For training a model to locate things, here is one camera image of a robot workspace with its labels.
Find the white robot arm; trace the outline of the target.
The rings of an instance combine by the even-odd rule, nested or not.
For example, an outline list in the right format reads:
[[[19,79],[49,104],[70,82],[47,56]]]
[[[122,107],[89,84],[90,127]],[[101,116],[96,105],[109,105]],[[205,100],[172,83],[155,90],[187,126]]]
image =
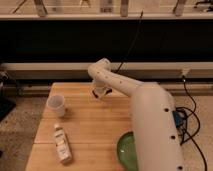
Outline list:
[[[88,67],[93,94],[100,98],[113,88],[130,98],[130,113],[139,171],[185,171],[173,118],[173,96],[157,82],[142,82],[113,73],[103,58]]]

